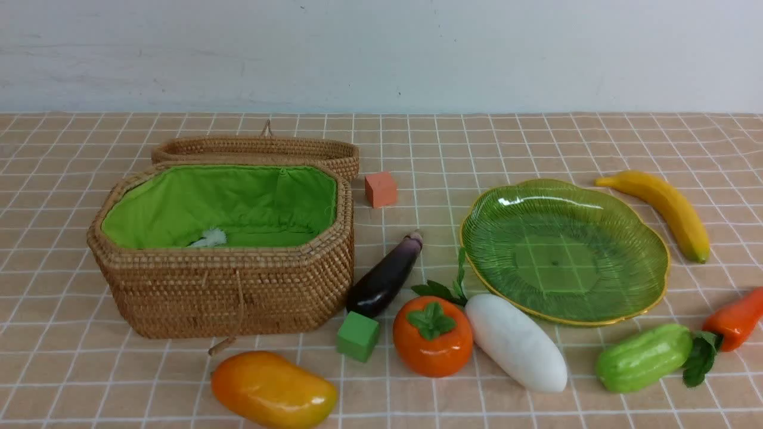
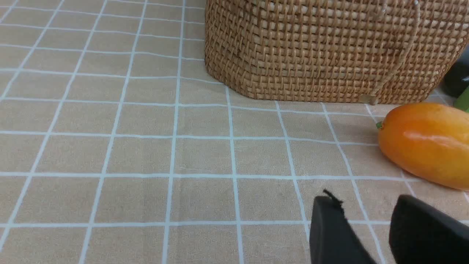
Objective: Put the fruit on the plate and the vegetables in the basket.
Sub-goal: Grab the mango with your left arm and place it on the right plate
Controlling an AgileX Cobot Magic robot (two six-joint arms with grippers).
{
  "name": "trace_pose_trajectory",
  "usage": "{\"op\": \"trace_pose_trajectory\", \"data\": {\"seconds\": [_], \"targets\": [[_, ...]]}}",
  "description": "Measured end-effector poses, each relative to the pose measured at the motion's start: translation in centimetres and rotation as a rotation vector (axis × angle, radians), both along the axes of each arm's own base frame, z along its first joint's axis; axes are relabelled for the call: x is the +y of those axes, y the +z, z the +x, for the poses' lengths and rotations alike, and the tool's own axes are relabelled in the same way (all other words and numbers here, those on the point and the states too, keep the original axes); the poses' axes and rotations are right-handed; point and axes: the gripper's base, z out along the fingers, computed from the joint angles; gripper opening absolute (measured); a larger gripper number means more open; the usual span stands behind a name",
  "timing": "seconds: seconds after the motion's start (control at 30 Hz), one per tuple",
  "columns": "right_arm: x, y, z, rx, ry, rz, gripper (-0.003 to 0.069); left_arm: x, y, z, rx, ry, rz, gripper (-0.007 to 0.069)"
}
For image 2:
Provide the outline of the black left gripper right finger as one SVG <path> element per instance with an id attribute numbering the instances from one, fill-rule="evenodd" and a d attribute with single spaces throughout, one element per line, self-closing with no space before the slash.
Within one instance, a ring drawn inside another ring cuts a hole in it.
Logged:
<path id="1" fill-rule="evenodd" d="M 467 264 L 467 225 L 409 194 L 392 212 L 389 246 L 397 264 Z"/>

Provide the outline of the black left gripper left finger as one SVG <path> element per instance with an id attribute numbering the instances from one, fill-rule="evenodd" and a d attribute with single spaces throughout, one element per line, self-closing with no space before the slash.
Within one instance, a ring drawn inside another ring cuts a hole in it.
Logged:
<path id="1" fill-rule="evenodd" d="M 375 264 L 352 226 L 343 201 L 324 189 L 315 197 L 310 226 L 310 260 L 312 264 Z"/>

